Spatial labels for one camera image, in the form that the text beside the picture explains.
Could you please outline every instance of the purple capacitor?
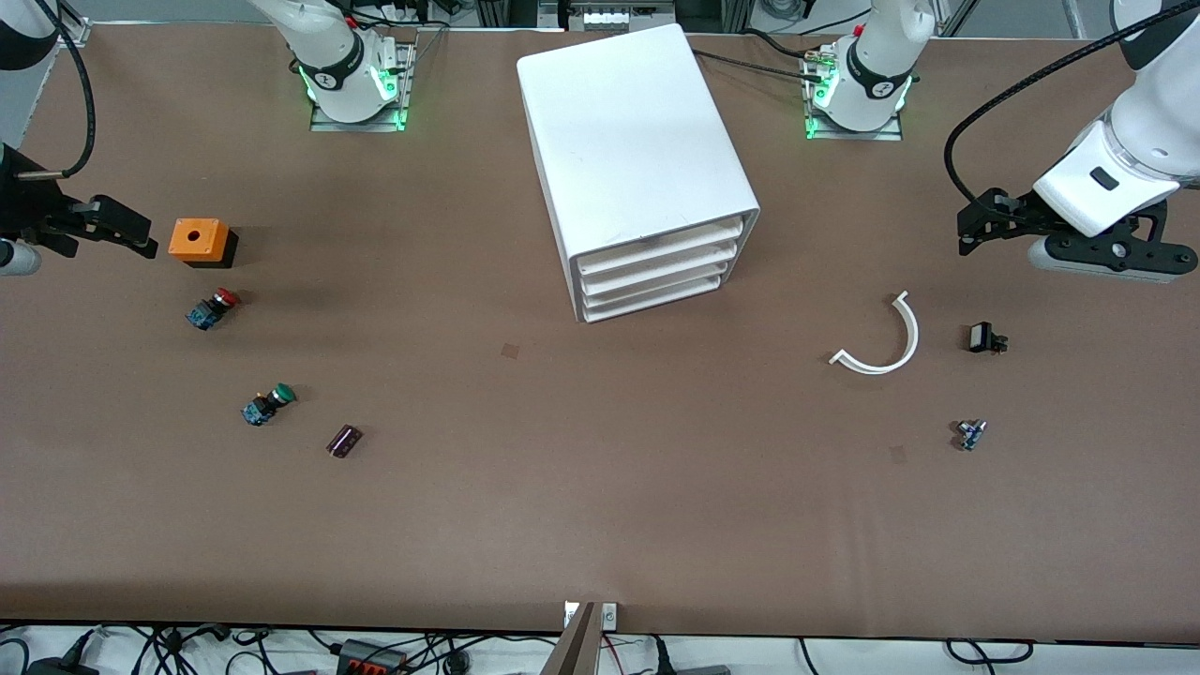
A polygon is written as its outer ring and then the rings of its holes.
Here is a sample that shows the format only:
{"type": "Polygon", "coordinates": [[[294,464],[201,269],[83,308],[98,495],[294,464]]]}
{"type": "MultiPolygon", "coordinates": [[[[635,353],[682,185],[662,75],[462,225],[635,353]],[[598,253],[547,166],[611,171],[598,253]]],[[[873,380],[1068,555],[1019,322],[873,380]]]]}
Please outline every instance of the purple capacitor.
{"type": "Polygon", "coordinates": [[[337,432],[337,436],[334,436],[334,440],[329,442],[329,446],[326,446],[325,449],[329,450],[329,454],[341,459],[350,454],[350,449],[354,448],[354,444],[358,443],[361,437],[361,431],[347,424],[346,426],[342,426],[342,430],[337,432]]]}

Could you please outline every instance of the electrical wire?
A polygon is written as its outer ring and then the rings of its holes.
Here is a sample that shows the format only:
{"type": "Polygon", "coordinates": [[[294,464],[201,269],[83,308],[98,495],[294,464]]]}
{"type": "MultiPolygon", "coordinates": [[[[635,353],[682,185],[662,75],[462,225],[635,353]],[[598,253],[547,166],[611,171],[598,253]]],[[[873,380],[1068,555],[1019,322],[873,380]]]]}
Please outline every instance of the electrical wire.
{"type": "Polygon", "coordinates": [[[959,663],[965,663],[972,667],[983,665],[988,668],[988,675],[996,675],[997,665],[1012,665],[1014,663],[1021,663],[1028,661],[1030,657],[1033,656],[1033,643],[1021,643],[1021,644],[1025,645],[1025,651],[1016,656],[1007,658],[988,656],[988,652],[983,651],[983,647],[979,646],[979,643],[974,640],[946,640],[946,651],[950,652],[950,657],[954,661],[958,661],[959,663]],[[971,649],[973,649],[976,653],[979,655],[979,658],[965,657],[959,652],[954,651],[954,643],[966,643],[971,645],[971,649]]]}
{"type": "MultiPolygon", "coordinates": [[[[827,23],[827,24],[823,24],[823,25],[818,25],[816,28],[810,28],[809,30],[804,30],[804,31],[794,34],[794,36],[798,37],[800,35],[812,35],[814,32],[816,32],[818,30],[824,30],[827,28],[832,28],[832,26],[835,26],[835,25],[839,25],[839,24],[844,24],[846,22],[852,22],[854,19],[865,17],[870,12],[871,12],[870,10],[863,10],[862,12],[859,12],[859,13],[852,16],[852,17],[846,17],[845,19],[839,19],[839,20],[833,22],[833,23],[827,23]]],[[[758,29],[745,28],[745,29],[742,30],[742,35],[752,35],[755,37],[760,37],[760,38],[762,38],[763,42],[766,42],[767,44],[769,44],[772,49],[774,49],[774,50],[776,50],[780,54],[784,54],[786,56],[791,56],[793,59],[803,59],[804,58],[804,52],[798,52],[796,49],[788,49],[787,47],[784,47],[782,44],[780,44],[779,42],[776,42],[775,38],[770,36],[770,34],[763,32],[763,31],[761,31],[758,29]]]]}
{"type": "Polygon", "coordinates": [[[439,25],[438,30],[433,32],[433,37],[430,38],[430,43],[426,44],[424,49],[416,53],[416,58],[413,59],[413,67],[416,67],[416,64],[421,62],[421,58],[425,56],[425,53],[428,52],[434,44],[437,44],[438,38],[442,37],[442,34],[450,30],[450,24],[445,22],[430,22],[430,23],[439,23],[442,25],[439,25]]]}
{"type": "Polygon", "coordinates": [[[1009,86],[1008,89],[1001,91],[1000,94],[997,94],[996,96],[994,96],[990,101],[988,101],[983,106],[979,106],[978,108],[976,108],[976,110],[973,113],[971,113],[970,115],[967,115],[962,121],[960,121],[958,124],[958,126],[955,126],[954,130],[950,131],[950,135],[946,138],[946,148],[944,148],[944,150],[942,153],[942,160],[946,163],[946,173],[950,177],[950,183],[954,184],[954,187],[956,187],[958,191],[961,192],[962,196],[966,197],[968,202],[976,204],[977,207],[979,207],[984,211],[986,211],[986,213],[989,213],[991,215],[995,215],[995,216],[1000,216],[1002,219],[1012,220],[1013,222],[1018,222],[1018,223],[1024,222],[1024,219],[1016,219],[1016,217],[1013,217],[1012,214],[1004,214],[1004,213],[997,211],[991,205],[984,204],[983,202],[980,202],[979,197],[976,196],[973,192],[971,192],[971,189],[967,187],[967,185],[962,181],[962,178],[959,177],[959,172],[954,167],[954,145],[958,143],[959,137],[962,136],[962,132],[965,132],[967,130],[967,127],[970,127],[974,123],[979,121],[979,118],[982,118],[985,114],[988,114],[996,106],[1000,106],[1004,101],[1012,98],[1013,96],[1015,96],[1016,94],[1021,92],[1022,90],[1030,88],[1034,83],[1037,83],[1037,82],[1039,82],[1039,80],[1042,80],[1042,79],[1044,79],[1044,78],[1046,78],[1046,77],[1049,77],[1049,76],[1051,76],[1051,74],[1054,74],[1054,73],[1056,73],[1058,71],[1061,71],[1062,68],[1064,68],[1064,67],[1074,64],[1075,61],[1079,61],[1080,59],[1085,59],[1087,56],[1091,56],[1092,54],[1099,52],[1100,49],[1104,49],[1105,47],[1108,47],[1110,44],[1120,42],[1121,40],[1124,40],[1126,37],[1128,37],[1128,36],[1130,36],[1130,35],[1133,35],[1135,32],[1140,32],[1142,30],[1146,30],[1147,28],[1150,28],[1152,25],[1162,23],[1162,22],[1164,22],[1166,19],[1170,19],[1172,17],[1177,17],[1177,16],[1182,14],[1183,12],[1194,10],[1196,7],[1200,7],[1200,0],[1187,0],[1187,1],[1181,2],[1181,4],[1178,4],[1178,5],[1174,6],[1174,7],[1170,7],[1168,10],[1163,10],[1162,12],[1158,12],[1154,16],[1147,17],[1147,18],[1145,18],[1145,19],[1135,23],[1135,24],[1132,24],[1132,25],[1129,25],[1127,28],[1123,28],[1123,29],[1121,29],[1121,30],[1118,30],[1116,32],[1112,32],[1112,34],[1110,34],[1110,35],[1108,35],[1105,37],[1102,37],[1100,40],[1097,40],[1096,42],[1092,42],[1091,44],[1087,44],[1085,47],[1075,49],[1070,54],[1067,54],[1066,56],[1063,56],[1063,58],[1058,59],[1057,61],[1055,61],[1055,62],[1045,66],[1044,68],[1034,72],[1033,74],[1030,74],[1025,79],[1022,79],[1022,80],[1018,82],[1016,84],[1009,86]]]}
{"type": "Polygon", "coordinates": [[[821,78],[815,74],[804,74],[793,71],[785,71],[780,68],[773,68],[770,66],[763,66],[758,64],[751,64],[749,61],[739,61],[737,59],[731,59],[728,56],[721,56],[720,54],[709,54],[708,52],[701,52],[700,49],[692,49],[692,54],[697,56],[703,56],[706,59],[713,59],[714,61],[724,61],[726,64],[733,64],[734,66],[742,66],[743,68],[750,68],[755,71],[769,72],[773,74],[780,74],[784,77],[792,77],[796,79],[803,79],[805,82],[821,82],[821,78]]]}
{"type": "Polygon", "coordinates": [[[674,665],[671,663],[671,652],[667,651],[667,644],[662,640],[660,635],[650,635],[654,638],[654,646],[659,651],[659,670],[658,675],[676,675],[674,665]]]}
{"type": "Polygon", "coordinates": [[[83,56],[79,55],[79,49],[74,44],[74,40],[71,38],[66,26],[62,25],[62,19],[59,18],[54,10],[50,10],[50,6],[46,4],[46,0],[34,0],[34,2],[41,7],[42,13],[46,14],[46,18],[50,19],[50,23],[54,24],[54,28],[62,36],[62,43],[67,46],[67,52],[71,53],[71,60],[74,61],[76,71],[79,73],[79,85],[83,86],[83,107],[84,113],[88,117],[88,135],[84,138],[83,150],[79,153],[79,159],[76,160],[76,163],[62,171],[25,172],[23,174],[18,174],[17,178],[20,180],[56,180],[59,178],[71,178],[88,165],[88,160],[91,159],[91,151],[96,147],[96,102],[91,95],[91,79],[88,77],[88,68],[83,65],[83,56]]]}
{"type": "Polygon", "coordinates": [[[394,20],[391,20],[391,19],[389,19],[386,17],[377,17],[374,14],[367,14],[367,13],[360,12],[360,11],[353,8],[353,7],[350,7],[350,8],[342,8],[342,13],[346,14],[347,17],[354,18],[355,19],[354,23],[358,24],[359,28],[374,28],[377,25],[385,25],[388,28],[413,28],[413,26],[422,26],[422,25],[440,25],[443,28],[450,28],[450,24],[448,24],[446,22],[440,22],[440,20],[436,20],[436,19],[430,19],[430,20],[424,20],[424,22],[394,22],[394,20]],[[359,22],[358,19],[366,19],[367,23],[359,22]]]}
{"type": "Polygon", "coordinates": [[[846,17],[846,18],[844,18],[841,20],[836,20],[836,22],[829,22],[827,24],[818,25],[817,28],[810,28],[808,30],[802,30],[800,32],[797,32],[796,35],[812,35],[814,32],[816,32],[818,30],[824,30],[827,28],[833,28],[835,25],[844,24],[846,22],[852,22],[854,19],[860,19],[860,18],[863,18],[866,14],[870,14],[870,13],[871,13],[870,10],[863,10],[862,12],[859,12],[859,13],[852,16],[852,17],[846,17]]]}
{"type": "Polygon", "coordinates": [[[752,35],[755,37],[761,37],[763,42],[770,46],[772,49],[779,52],[780,54],[784,54],[785,56],[791,56],[793,59],[804,58],[804,52],[796,52],[794,49],[788,49],[787,47],[784,47],[779,42],[775,42],[774,37],[767,35],[766,32],[756,28],[746,28],[742,31],[742,35],[752,35]]]}
{"type": "Polygon", "coordinates": [[[608,653],[612,655],[613,663],[617,664],[617,673],[619,675],[625,675],[625,668],[620,664],[620,657],[617,656],[617,647],[612,644],[612,638],[608,635],[604,637],[604,644],[608,646],[608,653]]]}
{"type": "Polygon", "coordinates": [[[252,657],[257,658],[263,664],[263,675],[270,675],[270,670],[268,670],[268,668],[266,668],[266,662],[263,661],[263,657],[258,656],[258,653],[252,652],[252,651],[240,651],[240,652],[233,655],[232,657],[229,657],[229,661],[226,662],[226,675],[229,675],[229,671],[233,668],[233,662],[238,661],[239,656],[252,656],[252,657]]]}
{"type": "Polygon", "coordinates": [[[25,673],[29,671],[29,644],[25,643],[25,640],[22,640],[20,638],[8,638],[5,640],[0,640],[0,647],[5,645],[17,645],[18,647],[20,647],[22,662],[20,662],[20,673],[18,675],[25,675],[25,673]]]}
{"type": "MultiPolygon", "coordinates": [[[[791,34],[791,35],[812,35],[814,32],[817,32],[817,31],[822,31],[822,30],[824,30],[824,29],[827,29],[827,28],[833,28],[833,26],[835,26],[835,25],[839,25],[839,24],[844,24],[844,23],[846,23],[846,22],[852,22],[852,20],[854,20],[854,19],[860,19],[860,18],[865,17],[865,16],[866,16],[866,14],[869,14],[869,13],[871,13],[871,11],[870,11],[870,10],[863,10],[862,12],[859,12],[859,13],[857,13],[857,14],[852,16],[852,17],[846,17],[846,18],[844,18],[844,19],[838,19],[838,20],[835,20],[835,22],[829,22],[829,23],[827,23],[827,24],[821,24],[821,25],[818,25],[818,26],[816,26],[816,28],[810,28],[810,29],[808,29],[808,30],[802,30],[800,32],[793,32],[793,34],[791,34]]],[[[796,19],[794,22],[792,22],[792,23],[790,23],[790,24],[785,25],[784,28],[779,28],[779,29],[775,29],[775,30],[773,30],[773,31],[770,31],[770,32],[773,32],[773,34],[775,34],[775,35],[779,35],[779,34],[781,34],[781,32],[786,31],[787,29],[792,28],[793,25],[796,25],[796,24],[800,23],[802,20],[803,20],[803,19],[796,19]]]]}
{"type": "Polygon", "coordinates": [[[812,665],[812,657],[809,656],[809,645],[805,644],[804,638],[797,638],[800,641],[800,653],[804,655],[804,665],[809,667],[809,673],[812,675],[821,675],[817,673],[817,667],[812,665]]]}
{"type": "Polygon", "coordinates": [[[316,631],[313,631],[313,629],[311,629],[311,628],[310,628],[310,629],[308,629],[308,634],[310,634],[310,635],[312,635],[312,639],[313,639],[313,640],[317,640],[317,644],[318,644],[318,645],[320,645],[320,646],[325,647],[325,649],[326,649],[326,650],[329,650],[330,652],[332,652],[332,651],[334,651],[334,644],[332,644],[332,643],[326,643],[325,640],[322,640],[322,639],[320,639],[320,635],[318,635],[316,631]]]}

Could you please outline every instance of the white floor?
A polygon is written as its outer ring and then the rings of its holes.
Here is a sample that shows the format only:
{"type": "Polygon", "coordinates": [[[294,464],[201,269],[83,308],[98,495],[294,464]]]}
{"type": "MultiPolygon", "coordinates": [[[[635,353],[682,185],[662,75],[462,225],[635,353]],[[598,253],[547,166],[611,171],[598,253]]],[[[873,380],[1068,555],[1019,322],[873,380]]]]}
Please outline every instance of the white floor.
{"type": "MultiPolygon", "coordinates": [[[[37,626],[16,628],[0,638],[20,638],[28,643],[31,658],[61,657],[88,626],[37,626]]],[[[349,633],[318,631],[326,643],[354,638],[385,645],[419,638],[418,633],[349,633]]],[[[632,675],[655,669],[658,657],[654,641],[644,635],[613,635],[619,646],[622,671],[632,675]]],[[[799,643],[787,638],[706,638],[666,637],[676,669],[706,665],[726,665],[732,675],[809,675],[800,656],[799,643]]],[[[127,628],[106,628],[97,633],[84,650],[83,664],[101,675],[126,675],[142,651],[145,639],[127,628]]],[[[986,675],[983,667],[968,667],[953,661],[940,641],[918,640],[847,640],[809,639],[814,665],[821,675],[952,675],[977,673],[986,675]]],[[[281,674],[316,671],[332,674],[336,657],[304,631],[276,631],[264,640],[272,665],[281,674]]],[[[1014,645],[984,644],[992,656],[1020,652],[1014,645]]],[[[470,655],[470,675],[516,675],[540,673],[552,646],[540,641],[487,640],[467,650],[470,655]]],[[[187,643],[184,656],[199,675],[226,673],[230,657],[246,650],[226,640],[210,637],[187,643]]],[[[444,652],[440,647],[438,653],[444,652]]],[[[971,649],[958,645],[962,655],[971,649]]],[[[152,651],[142,664],[142,673],[152,675],[157,668],[152,651]]],[[[1037,645],[1033,656],[1020,664],[997,665],[998,675],[1109,675],[1109,674],[1189,674],[1200,673],[1200,650],[1186,647],[1114,647],[1075,645],[1037,645]]],[[[20,650],[10,644],[0,647],[0,673],[20,674],[20,650]]],[[[252,657],[240,657],[229,669],[234,675],[262,675],[263,665],[252,657]]],[[[168,675],[175,675],[174,669],[168,675]]],[[[426,668],[420,675],[439,675],[437,667],[426,668]]],[[[598,675],[618,675],[612,656],[600,655],[598,675]]]]}

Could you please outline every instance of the black cable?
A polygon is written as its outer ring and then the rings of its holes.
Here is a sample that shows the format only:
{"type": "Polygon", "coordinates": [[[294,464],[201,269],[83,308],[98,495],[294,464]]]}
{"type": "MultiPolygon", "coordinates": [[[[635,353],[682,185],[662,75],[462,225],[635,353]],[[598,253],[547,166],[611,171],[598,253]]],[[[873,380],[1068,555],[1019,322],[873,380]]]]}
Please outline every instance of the black cable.
{"type": "Polygon", "coordinates": [[[446,23],[446,22],[439,22],[439,20],[394,22],[394,20],[391,20],[391,19],[389,19],[386,17],[376,17],[373,14],[362,13],[362,12],[360,12],[360,11],[353,8],[353,7],[350,7],[350,8],[343,8],[342,12],[346,13],[346,14],[348,14],[348,16],[352,14],[354,17],[354,23],[359,24],[359,28],[374,28],[377,25],[385,25],[388,28],[412,28],[412,26],[419,26],[419,25],[440,25],[443,28],[450,28],[449,23],[446,23]],[[362,23],[359,22],[360,18],[361,19],[366,19],[370,23],[362,24],[362,23]]]}
{"type": "Polygon", "coordinates": [[[83,58],[79,55],[79,49],[74,46],[74,40],[71,40],[71,35],[67,32],[65,25],[62,25],[62,19],[50,10],[50,6],[46,4],[46,0],[34,0],[37,6],[42,8],[46,18],[50,19],[54,28],[58,29],[59,34],[62,36],[62,43],[67,46],[67,52],[71,53],[71,60],[74,61],[76,71],[79,72],[79,84],[83,86],[83,106],[88,115],[88,136],[84,138],[83,151],[79,153],[79,159],[76,163],[71,165],[59,172],[30,172],[37,175],[28,177],[26,180],[53,180],[58,178],[71,178],[72,175],[79,173],[80,169],[91,159],[91,150],[96,147],[96,102],[91,96],[91,79],[88,78],[88,68],[83,65],[83,58]]]}
{"type": "Polygon", "coordinates": [[[155,628],[149,635],[143,635],[146,641],[142,645],[142,652],[138,653],[137,661],[133,662],[133,668],[130,670],[130,675],[139,675],[142,673],[142,659],[145,658],[146,652],[150,651],[150,645],[155,644],[157,640],[158,629],[155,628]]]}
{"type": "MultiPolygon", "coordinates": [[[[859,13],[852,16],[852,17],[846,17],[844,19],[839,19],[839,20],[833,22],[833,23],[827,23],[824,25],[818,25],[817,28],[811,28],[809,30],[800,31],[800,32],[797,32],[794,35],[796,36],[811,35],[811,34],[814,34],[814,32],[816,32],[818,30],[824,30],[827,28],[832,28],[832,26],[835,26],[838,24],[844,24],[846,22],[852,22],[854,19],[865,17],[870,12],[871,12],[870,10],[863,10],[862,12],[859,12],[859,13]]],[[[784,54],[786,56],[791,56],[793,59],[803,59],[804,58],[804,52],[797,52],[796,49],[788,49],[787,47],[784,47],[782,44],[780,44],[779,42],[776,42],[775,38],[770,36],[770,34],[763,32],[763,31],[761,31],[758,29],[745,28],[745,29],[742,30],[742,35],[752,35],[755,37],[760,37],[760,38],[762,38],[763,42],[766,42],[767,44],[769,44],[772,49],[774,49],[774,50],[776,50],[780,54],[784,54]]]]}
{"type": "Polygon", "coordinates": [[[996,665],[1012,665],[1014,663],[1021,663],[1028,661],[1033,656],[1033,643],[1021,643],[1025,645],[1025,651],[1010,657],[992,657],[988,656],[988,652],[983,651],[979,643],[974,640],[946,640],[946,651],[950,652],[950,657],[959,663],[965,663],[967,665],[983,665],[988,668],[988,675],[996,675],[996,665]],[[979,655],[979,658],[968,658],[959,652],[954,651],[954,643],[966,643],[971,645],[971,649],[979,655]]]}
{"type": "Polygon", "coordinates": [[[810,28],[809,30],[802,30],[800,32],[797,32],[794,35],[812,35],[814,32],[816,32],[818,30],[824,30],[827,28],[833,28],[833,26],[835,26],[838,24],[844,24],[846,22],[852,22],[854,19],[860,19],[860,18],[863,18],[866,14],[870,14],[870,13],[871,13],[870,10],[863,10],[862,12],[854,14],[853,17],[846,17],[846,18],[836,20],[836,22],[829,22],[829,23],[827,23],[824,25],[818,25],[817,28],[810,28]]]}
{"type": "Polygon", "coordinates": [[[263,665],[266,667],[266,670],[271,675],[280,675],[278,669],[271,663],[271,657],[266,656],[266,645],[263,644],[263,640],[258,640],[258,653],[263,657],[263,665]]]}
{"type": "Polygon", "coordinates": [[[796,52],[793,49],[788,49],[787,47],[784,47],[779,42],[775,42],[774,37],[772,37],[770,35],[768,35],[768,34],[766,34],[766,32],[763,32],[763,31],[761,31],[761,30],[758,30],[756,28],[743,29],[742,30],[742,35],[752,35],[755,37],[761,37],[762,41],[766,42],[767,44],[769,44],[772,49],[779,52],[780,54],[784,54],[785,56],[791,56],[793,59],[803,59],[804,58],[804,52],[796,52]]]}
{"type": "Polygon", "coordinates": [[[318,635],[317,632],[313,631],[313,629],[311,629],[311,628],[308,629],[308,634],[312,637],[313,640],[317,640],[318,645],[320,645],[320,646],[325,647],[326,650],[329,650],[329,653],[334,653],[334,644],[332,643],[326,643],[325,640],[322,640],[320,635],[318,635]]]}
{"type": "Polygon", "coordinates": [[[658,635],[650,637],[654,638],[654,646],[659,650],[658,675],[676,675],[674,665],[671,664],[671,653],[667,651],[667,644],[658,635]]]}
{"type": "Polygon", "coordinates": [[[724,61],[726,64],[733,64],[734,66],[742,66],[744,68],[750,68],[755,71],[769,72],[774,74],[781,74],[784,77],[793,77],[796,79],[803,79],[805,82],[821,82],[821,78],[815,74],[804,74],[792,71],[785,71],[780,68],[773,68],[770,66],[761,66],[758,64],[751,64],[748,61],[739,61],[737,59],[731,59],[728,56],[721,56],[720,54],[709,54],[708,52],[701,52],[700,49],[692,49],[692,54],[697,56],[703,56],[706,59],[713,59],[714,61],[724,61]]]}
{"type": "Polygon", "coordinates": [[[1129,25],[1105,37],[1102,37],[1096,42],[1092,42],[1091,44],[1075,49],[1070,54],[1067,54],[1066,56],[1058,59],[1057,61],[1050,64],[1049,66],[1045,66],[1044,68],[1034,72],[1033,74],[1026,77],[1025,79],[1001,91],[1000,94],[994,96],[991,101],[988,101],[983,106],[976,108],[976,110],[970,115],[967,115],[966,119],[960,121],[959,125],[955,126],[954,130],[950,131],[950,135],[946,138],[946,148],[942,153],[942,160],[946,163],[946,173],[949,174],[950,183],[954,184],[954,187],[956,187],[958,191],[961,192],[962,196],[966,197],[968,202],[976,204],[984,211],[991,215],[1000,216],[1002,219],[1012,220],[1014,222],[1024,222],[1022,219],[1014,219],[1010,214],[1000,213],[990,204],[982,203],[979,201],[979,197],[977,197],[973,192],[971,192],[971,189],[967,187],[965,183],[962,183],[962,179],[959,177],[958,169],[954,168],[954,144],[958,143],[959,137],[962,136],[962,132],[966,131],[968,126],[978,121],[979,118],[988,114],[992,108],[1012,98],[1013,96],[1027,89],[1038,80],[1042,80],[1049,77],[1050,74],[1061,71],[1062,68],[1074,64],[1075,61],[1079,61],[1080,59],[1091,56],[1092,54],[1099,52],[1100,49],[1104,49],[1110,44],[1120,42],[1121,40],[1124,40],[1126,37],[1135,32],[1146,30],[1147,28],[1154,24],[1162,23],[1171,17],[1177,17],[1178,14],[1182,14],[1183,12],[1194,10],[1196,7],[1200,7],[1200,0],[1187,0],[1186,2],[1181,2],[1180,5],[1176,5],[1168,10],[1163,10],[1162,12],[1152,17],[1145,18],[1133,25],[1129,25]]]}
{"type": "Polygon", "coordinates": [[[817,667],[812,665],[812,657],[809,656],[809,645],[804,643],[804,638],[797,638],[800,641],[800,653],[804,655],[804,664],[809,667],[809,673],[812,675],[821,675],[817,673],[817,667]]]}
{"type": "Polygon", "coordinates": [[[83,661],[83,650],[84,647],[88,646],[88,638],[91,638],[91,634],[95,632],[96,632],[95,628],[90,628],[88,629],[86,633],[79,635],[79,639],[77,639],[74,644],[71,645],[71,649],[68,649],[67,652],[62,655],[62,658],[59,659],[59,663],[62,664],[67,670],[73,670],[77,665],[79,665],[79,662],[83,661]]]}
{"type": "Polygon", "coordinates": [[[233,655],[232,657],[229,657],[229,661],[226,662],[226,675],[229,675],[229,671],[233,668],[233,662],[238,661],[239,656],[252,656],[252,657],[257,658],[263,664],[263,675],[270,675],[270,670],[266,669],[266,662],[263,661],[263,657],[258,656],[258,653],[252,652],[252,651],[240,651],[240,652],[233,655]]]}
{"type": "Polygon", "coordinates": [[[233,641],[238,643],[244,647],[248,647],[250,645],[260,644],[270,634],[271,634],[270,628],[242,628],[241,631],[238,631],[233,635],[233,641]],[[246,633],[250,633],[250,638],[242,638],[242,635],[245,635],[246,633]]]}
{"type": "Polygon", "coordinates": [[[5,645],[17,645],[18,647],[20,647],[20,652],[23,656],[20,662],[20,673],[18,675],[25,675],[25,673],[29,670],[29,644],[26,644],[25,640],[22,640],[20,638],[8,638],[6,640],[0,640],[0,647],[5,645]]]}

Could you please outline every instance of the white curved plastic piece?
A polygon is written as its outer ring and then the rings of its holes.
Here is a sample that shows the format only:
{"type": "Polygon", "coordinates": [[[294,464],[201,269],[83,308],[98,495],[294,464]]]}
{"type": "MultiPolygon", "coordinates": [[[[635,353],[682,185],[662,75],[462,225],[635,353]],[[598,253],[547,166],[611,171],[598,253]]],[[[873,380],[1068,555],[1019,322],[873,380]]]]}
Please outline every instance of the white curved plastic piece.
{"type": "Polygon", "coordinates": [[[896,299],[892,301],[892,306],[900,312],[901,318],[904,318],[904,324],[908,328],[908,344],[905,346],[904,356],[900,357],[900,360],[892,365],[866,365],[865,363],[847,354],[846,350],[839,350],[838,353],[829,359],[829,363],[833,364],[840,362],[841,365],[853,370],[854,372],[862,372],[863,375],[883,375],[908,363],[908,359],[917,353],[917,339],[919,338],[919,333],[917,330],[917,315],[912,313],[912,307],[908,306],[908,303],[904,301],[907,297],[908,292],[902,291],[896,299]]]}

